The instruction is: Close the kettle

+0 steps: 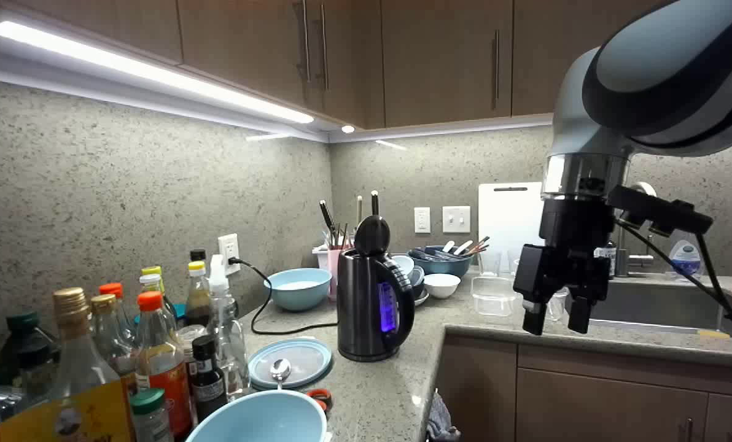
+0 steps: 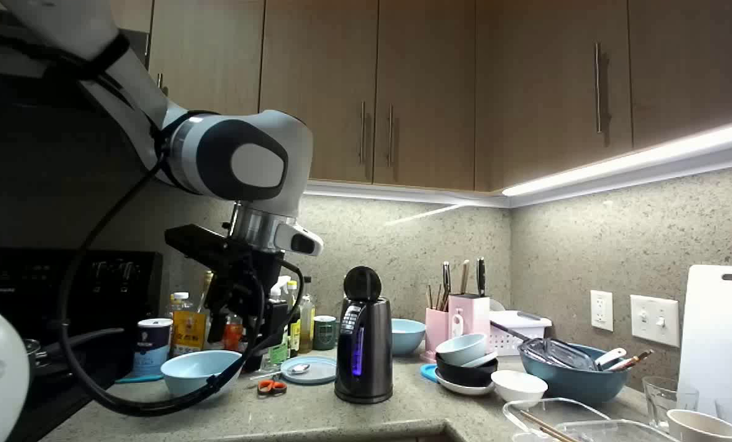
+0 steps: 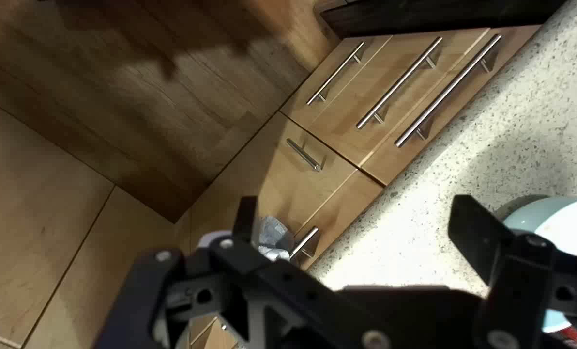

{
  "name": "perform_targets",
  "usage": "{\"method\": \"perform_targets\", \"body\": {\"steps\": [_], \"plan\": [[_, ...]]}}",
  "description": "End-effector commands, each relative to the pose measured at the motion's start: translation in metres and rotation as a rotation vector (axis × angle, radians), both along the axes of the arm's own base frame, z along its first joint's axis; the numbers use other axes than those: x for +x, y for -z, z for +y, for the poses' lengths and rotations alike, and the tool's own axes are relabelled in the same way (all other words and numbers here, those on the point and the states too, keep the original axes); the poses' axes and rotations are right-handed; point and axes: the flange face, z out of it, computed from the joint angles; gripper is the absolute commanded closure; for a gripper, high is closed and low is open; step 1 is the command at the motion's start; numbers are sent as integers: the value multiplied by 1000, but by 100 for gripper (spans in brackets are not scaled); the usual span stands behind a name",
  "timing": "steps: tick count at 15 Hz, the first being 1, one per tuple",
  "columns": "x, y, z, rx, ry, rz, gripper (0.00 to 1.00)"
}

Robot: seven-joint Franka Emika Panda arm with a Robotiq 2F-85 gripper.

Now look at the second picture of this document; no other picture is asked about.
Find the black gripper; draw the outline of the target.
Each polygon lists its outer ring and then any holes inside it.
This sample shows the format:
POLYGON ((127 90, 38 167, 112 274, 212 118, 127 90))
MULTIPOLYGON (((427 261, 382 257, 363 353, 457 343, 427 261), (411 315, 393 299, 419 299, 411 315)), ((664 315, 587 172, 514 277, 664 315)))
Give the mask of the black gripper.
POLYGON ((215 335, 223 333, 223 318, 235 315, 250 345, 280 342, 289 305, 272 301, 269 290, 284 264, 283 252, 264 252, 194 223, 169 229, 165 243, 213 273, 203 305, 213 316, 215 335))

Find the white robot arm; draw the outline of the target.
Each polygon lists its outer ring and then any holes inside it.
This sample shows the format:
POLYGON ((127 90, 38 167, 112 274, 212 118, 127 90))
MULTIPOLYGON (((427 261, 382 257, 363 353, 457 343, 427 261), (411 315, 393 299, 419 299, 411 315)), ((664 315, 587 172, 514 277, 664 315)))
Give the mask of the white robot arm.
MULTIPOLYGON (((311 129, 283 111, 253 116, 221 116, 187 111, 160 90, 127 37, 112 21, 107 0, 0 0, 20 24, 36 33, 48 53, 75 68, 75 81, 123 127, 144 175, 91 229, 70 257, 56 305, 59 348, 84 389, 103 408, 155 417, 187 409, 215 394, 250 356, 277 338, 289 311, 268 301, 284 252, 320 256, 323 241, 296 223, 300 197, 311 172, 311 129), (81 366, 70 345, 68 297, 75 270, 94 237, 133 199, 148 178, 156 177, 181 192, 235 200, 232 230, 213 235, 199 226, 178 234, 181 250, 213 270, 208 301, 232 297, 232 308, 245 297, 245 326, 253 342, 245 356, 213 374, 202 387, 161 402, 135 402, 105 392, 81 366)), ((0 315, 0 442, 18 424, 29 392, 29 356, 18 328, 0 315)))

